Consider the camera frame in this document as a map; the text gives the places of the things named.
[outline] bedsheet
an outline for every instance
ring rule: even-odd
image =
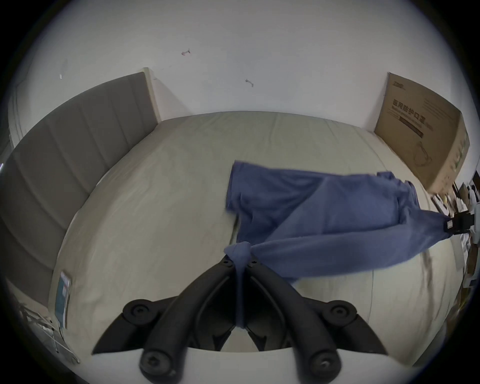
[[[72,277],[65,340],[87,359],[133,299],[178,295],[223,257],[235,217],[225,211],[234,160],[352,174],[392,171],[434,210],[420,182],[371,132],[274,112],[219,112],[166,120],[99,182],[70,224],[52,279]],[[450,240],[393,267],[295,283],[300,294],[347,300],[389,354],[413,364],[440,329],[461,283]],[[240,338],[226,350],[255,350]]]

